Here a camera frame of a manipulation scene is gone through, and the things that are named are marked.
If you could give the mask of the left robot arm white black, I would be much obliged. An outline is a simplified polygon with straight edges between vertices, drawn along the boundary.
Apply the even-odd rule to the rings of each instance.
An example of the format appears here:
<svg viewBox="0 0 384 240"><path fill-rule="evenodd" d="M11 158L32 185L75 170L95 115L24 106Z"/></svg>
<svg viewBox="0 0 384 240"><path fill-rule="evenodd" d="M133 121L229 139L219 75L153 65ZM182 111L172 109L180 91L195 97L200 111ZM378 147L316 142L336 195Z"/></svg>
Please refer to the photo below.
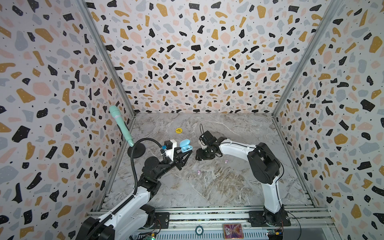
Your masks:
<svg viewBox="0 0 384 240"><path fill-rule="evenodd" d="M185 153L180 147L161 150L164 159L146 159L138 189L122 200L116 207L95 219L87 218L80 227L77 240L127 240L140 228L152 228L155 224L155 208L148 202L161 187L159 179L173 168L181 170L193 153Z"/></svg>

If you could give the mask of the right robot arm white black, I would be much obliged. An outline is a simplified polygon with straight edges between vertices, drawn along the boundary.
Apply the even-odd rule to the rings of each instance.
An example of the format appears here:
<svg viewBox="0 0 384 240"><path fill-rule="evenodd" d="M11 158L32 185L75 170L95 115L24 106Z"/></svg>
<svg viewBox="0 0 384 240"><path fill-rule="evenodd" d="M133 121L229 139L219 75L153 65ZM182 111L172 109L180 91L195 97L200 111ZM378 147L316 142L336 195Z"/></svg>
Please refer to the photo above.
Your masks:
<svg viewBox="0 0 384 240"><path fill-rule="evenodd" d="M265 143L247 145L227 138L200 136L201 148L196 160L212 160L215 157L230 155L247 161L254 177L262 184L264 194L264 218L270 226L275 226L285 218L285 210L279 197L278 177L281 163Z"/></svg>

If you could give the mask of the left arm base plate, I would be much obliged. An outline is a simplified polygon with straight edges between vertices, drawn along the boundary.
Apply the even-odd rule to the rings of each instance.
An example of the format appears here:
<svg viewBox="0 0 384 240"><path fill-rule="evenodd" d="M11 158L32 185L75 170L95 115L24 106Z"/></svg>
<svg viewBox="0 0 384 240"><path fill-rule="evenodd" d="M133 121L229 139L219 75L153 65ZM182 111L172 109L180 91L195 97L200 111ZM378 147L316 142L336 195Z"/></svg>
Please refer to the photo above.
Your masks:
<svg viewBox="0 0 384 240"><path fill-rule="evenodd" d="M149 215L144 213L143 217L146 217L146 221L139 223L138 227L135 227L134 230L162 230L168 229L170 224L170 213L169 212L153 212Z"/></svg>

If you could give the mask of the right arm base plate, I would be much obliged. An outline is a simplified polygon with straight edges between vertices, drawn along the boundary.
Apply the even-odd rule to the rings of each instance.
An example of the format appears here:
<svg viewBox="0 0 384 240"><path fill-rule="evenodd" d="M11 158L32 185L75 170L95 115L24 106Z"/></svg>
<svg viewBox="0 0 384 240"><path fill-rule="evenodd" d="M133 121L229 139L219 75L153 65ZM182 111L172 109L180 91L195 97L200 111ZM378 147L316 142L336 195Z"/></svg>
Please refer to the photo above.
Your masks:
<svg viewBox="0 0 384 240"><path fill-rule="evenodd" d="M248 222L252 227L290 227L288 213L280 209L277 213L273 214L268 210L263 211L249 211Z"/></svg>

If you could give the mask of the blue earbud case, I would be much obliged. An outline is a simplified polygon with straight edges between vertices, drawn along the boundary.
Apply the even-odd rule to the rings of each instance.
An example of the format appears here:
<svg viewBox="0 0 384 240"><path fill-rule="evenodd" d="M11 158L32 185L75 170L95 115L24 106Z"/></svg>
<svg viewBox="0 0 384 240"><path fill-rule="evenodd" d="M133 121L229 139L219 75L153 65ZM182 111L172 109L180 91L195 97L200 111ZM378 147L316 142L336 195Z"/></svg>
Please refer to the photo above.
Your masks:
<svg viewBox="0 0 384 240"><path fill-rule="evenodd" d="M189 139L185 139L180 142L180 148L182 153L186 153L188 151L191 151L193 149L193 146L190 144L191 141Z"/></svg>

